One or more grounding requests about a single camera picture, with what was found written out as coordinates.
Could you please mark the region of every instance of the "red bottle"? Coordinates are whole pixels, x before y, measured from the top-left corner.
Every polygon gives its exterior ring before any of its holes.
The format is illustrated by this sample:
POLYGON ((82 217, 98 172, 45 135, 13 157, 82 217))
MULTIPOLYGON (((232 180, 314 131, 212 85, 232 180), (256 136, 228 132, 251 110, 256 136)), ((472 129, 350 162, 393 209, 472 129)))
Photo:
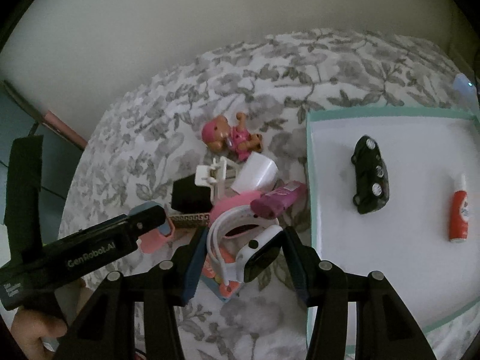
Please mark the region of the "red bottle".
POLYGON ((464 242, 469 234, 469 203, 467 201, 467 182, 461 174, 455 182, 452 209, 450 210, 450 242, 464 242))

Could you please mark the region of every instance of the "floral bedsheet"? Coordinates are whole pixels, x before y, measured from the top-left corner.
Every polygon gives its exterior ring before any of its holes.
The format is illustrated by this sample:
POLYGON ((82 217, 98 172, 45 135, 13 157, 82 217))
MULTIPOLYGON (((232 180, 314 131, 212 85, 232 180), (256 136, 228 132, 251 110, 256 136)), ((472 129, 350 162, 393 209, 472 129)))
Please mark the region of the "floral bedsheet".
MULTIPOLYGON (((340 107, 459 107, 452 83, 458 69, 422 39, 328 28, 268 36, 198 56, 189 66, 154 76, 105 112, 73 179, 59 236, 65 237, 147 200, 169 205, 172 182, 209 164, 200 140, 205 122, 248 114, 264 153, 283 181, 305 180, 305 119, 309 111, 340 107)), ((299 202, 281 218, 310 243, 310 208, 299 202)), ((176 239, 153 254, 139 250, 85 277, 95 289, 108 272, 147 271, 188 242, 176 239)), ((438 358, 457 359, 480 325, 477 308, 428 334, 438 358)), ((306 309, 297 301, 285 258, 223 304, 203 283, 176 316, 187 359, 301 360, 306 309)), ((135 342, 145 350, 135 308, 135 342)))

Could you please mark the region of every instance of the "smartwatch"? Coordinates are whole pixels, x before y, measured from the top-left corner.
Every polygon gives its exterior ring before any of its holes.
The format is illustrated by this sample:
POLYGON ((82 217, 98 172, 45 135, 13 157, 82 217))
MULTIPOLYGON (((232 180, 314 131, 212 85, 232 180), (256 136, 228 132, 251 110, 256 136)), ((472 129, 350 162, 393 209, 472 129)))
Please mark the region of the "smartwatch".
POLYGON ((212 223, 207 236, 207 252, 213 270, 228 286, 230 281, 253 281, 277 258, 282 241, 283 229, 279 226, 278 219, 260 218, 251 210, 250 205, 242 205, 225 211, 212 223), (235 262, 225 262, 219 243, 231 230, 246 225, 256 225, 254 228, 265 230, 240 249, 235 262))

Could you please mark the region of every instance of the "white watch strap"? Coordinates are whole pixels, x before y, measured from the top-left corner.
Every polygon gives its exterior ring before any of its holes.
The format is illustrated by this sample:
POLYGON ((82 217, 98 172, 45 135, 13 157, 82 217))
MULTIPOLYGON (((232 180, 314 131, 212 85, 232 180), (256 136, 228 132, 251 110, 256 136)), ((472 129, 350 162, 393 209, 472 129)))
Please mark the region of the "white watch strap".
POLYGON ((250 209, 250 205, 243 205, 225 211, 212 223, 208 230, 207 252, 213 270, 220 275, 226 286, 229 285, 230 280, 242 280, 237 276, 236 263, 225 263, 220 253, 219 243, 225 234, 244 225, 257 225, 267 228, 271 225, 278 225, 278 219, 260 218, 250 209))

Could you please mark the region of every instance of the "toy car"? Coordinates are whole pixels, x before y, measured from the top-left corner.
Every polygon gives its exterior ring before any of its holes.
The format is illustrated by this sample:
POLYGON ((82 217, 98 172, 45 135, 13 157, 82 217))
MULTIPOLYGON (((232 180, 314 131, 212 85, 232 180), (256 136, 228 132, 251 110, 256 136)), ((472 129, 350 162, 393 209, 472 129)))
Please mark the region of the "toy car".
POLYGON ((359 214, 374 212, 384 207, 390 198, 388 174, 385 162, 375 139, 361 137, 351 158, 355 166, 357 194, 353 204, 359 214))

